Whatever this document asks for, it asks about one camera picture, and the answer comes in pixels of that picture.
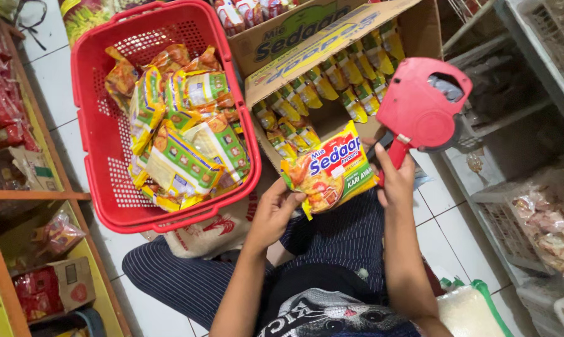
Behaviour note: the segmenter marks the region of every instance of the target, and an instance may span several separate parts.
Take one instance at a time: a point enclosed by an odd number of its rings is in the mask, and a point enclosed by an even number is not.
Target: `white tile floor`
[[[34,3],[22,12],[27,22],[38,20],[41,11]],[[56,1],[47,1],[45,22],[37,27],[37,38],[47,47],[43,51],[32,38],[22,44],[22,59],[31,60],[25,68],[40,98],[51,136],[73,183],[88,191],[84,153],[73,105],[70,54]],[[525,309],[494,251],[464,203],[457,184],[437,155],[413,153],[420,166],[435,179],[414,192],[414,217],[421,251],[439,277],[459,277],[465,283],[484,280],[503,319],[515,336],[535,336]],[[91,234],[97,243],[109,278],[135,337],[203,337],[203,327],[139,291],[121,270],[124,255],[144,242],[140,234],[116,234],[99,225],[95,218]],[[268,257],[280,256],[272,249]]]

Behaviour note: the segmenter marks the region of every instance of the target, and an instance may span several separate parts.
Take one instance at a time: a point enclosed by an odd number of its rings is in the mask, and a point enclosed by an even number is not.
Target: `hand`
[[[383,208],[408,207],[413,209],[413,181],[415,180],[415,163],[410,154],[405,156],[401,167],[397,170],[391,158],[379,143],[376,143],[376,157],[384,172],[384,188],[378,190],[378,200]]]
[[[292,212],[306,197],[305,193],[290,192],[284,179],[276,180],[261,196],[244,246],[258,253],[265,252],[284,234]]]

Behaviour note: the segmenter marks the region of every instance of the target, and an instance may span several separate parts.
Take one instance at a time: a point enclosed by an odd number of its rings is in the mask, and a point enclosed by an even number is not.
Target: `person's left hand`
[[[244,246],[258,253],[265,252],[282,237],[292,212],[305,197],[305,193],[291,192],[284,179],[276,180],[261,196]]]

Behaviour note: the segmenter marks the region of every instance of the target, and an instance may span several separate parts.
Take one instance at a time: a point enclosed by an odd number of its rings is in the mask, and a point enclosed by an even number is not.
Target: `person's right hand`
[[[384,172],[384,187],[378,190],[378,200],[383,208],[408,207],[413,209],[413,181],[415,163],[410,154],[406,154],[401,167],[397,170],[391,158],[380,143],[375,146],[376,157]]]

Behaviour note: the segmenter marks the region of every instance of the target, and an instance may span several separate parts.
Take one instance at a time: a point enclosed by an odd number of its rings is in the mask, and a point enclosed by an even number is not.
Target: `black t-shirt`
[[[256,336],[422,336],[416,325],[380,303],[355,272],[307,264],[264,288]]]

